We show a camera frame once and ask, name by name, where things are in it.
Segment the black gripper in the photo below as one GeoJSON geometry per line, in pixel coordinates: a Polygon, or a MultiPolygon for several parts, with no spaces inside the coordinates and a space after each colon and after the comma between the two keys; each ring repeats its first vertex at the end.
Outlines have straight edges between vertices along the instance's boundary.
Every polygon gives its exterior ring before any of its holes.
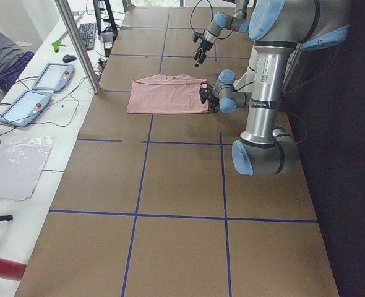
{"type": "Polygon", "coordinates": [[[194,67],[199,67],[204,62],[206,52],[210,51],[213,45],[214,45],[213,42],[207,41],[206,39],[202,39],[198,47],[198,51],[194,56],[195,60],[194,67]]]}
{"type": "Polygon", "coordinates": [[[219,98],[216,97],[212,92],[208,96],[208,110],[211,113],[218,113],[220,111],[219,108],[219,98]]]}

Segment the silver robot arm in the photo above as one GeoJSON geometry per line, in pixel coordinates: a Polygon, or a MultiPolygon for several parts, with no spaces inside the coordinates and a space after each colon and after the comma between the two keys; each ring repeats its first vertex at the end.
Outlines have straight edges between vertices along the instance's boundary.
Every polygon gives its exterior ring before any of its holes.
{"type": "Polygon", "coordinates": [[[234,15],[225,14],[218,11],[212,15],[211,23],[208,29],[202,33],[193,29],[193,42],[200,40],[198,49],[195,52],[195,67],[199,67],[207,57],[215,42],[219,39],[220,33],[226,29],[230,32],[248,33],[249,21],[247,20],[247,8],[249,1],[230,1],[235,4],[234,15]]]}
{"type": "Polygon", "coordinates": [[[213,45],[222,30],[246,33],[254,42],[257,69],[252,92],[234,88],[235,73],[223,70],[213,88],[219,108],[232,113],[248,108],[247,125],[232,144],[236,171],[243,175],[282,174],[297,162],[298,148],[276,122],[285,72],[296,49],[320,50],[346,40],[350,1],[257,1],[249,20],[247,1],[236,1],[236,12],[217,12],[202,37],[213,45]]]}

